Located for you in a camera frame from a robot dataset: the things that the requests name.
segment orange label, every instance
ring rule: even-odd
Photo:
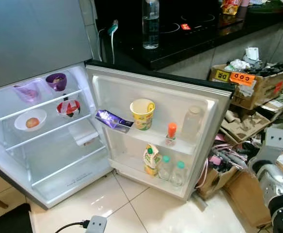
[[[234,83],[251,86],[254,80],[254,75],[232,72],[230,80]]]

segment paper cup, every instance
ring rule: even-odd
[[[148,99],[137,99],[130,105],[135,126],[139,130],[148,130],[152,124],[155,103]]]

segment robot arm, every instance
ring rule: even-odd
[[[274,233],[283,233],[283,172],[275,165],[283,150],[283,130],[267,128],[258,154],[248,167],[260,183],[264,204],[270,210]]]

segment purple wrapper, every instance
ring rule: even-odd
[[[107,110],[98,110],[95,118],[108,125],[112,129],[125,133],[129,130],[129,127],[133,125],[132,121],[124,120]]]

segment black cable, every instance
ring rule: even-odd
[[[67,224],[61,228],[59,228],[55,233],[59,233],[61,230],[65,229],[66,227],[70,227],[70,226],[74,226],[74,225],[83,225],[83,222],[74,222],[74,223],[70,223],[70,224]]]

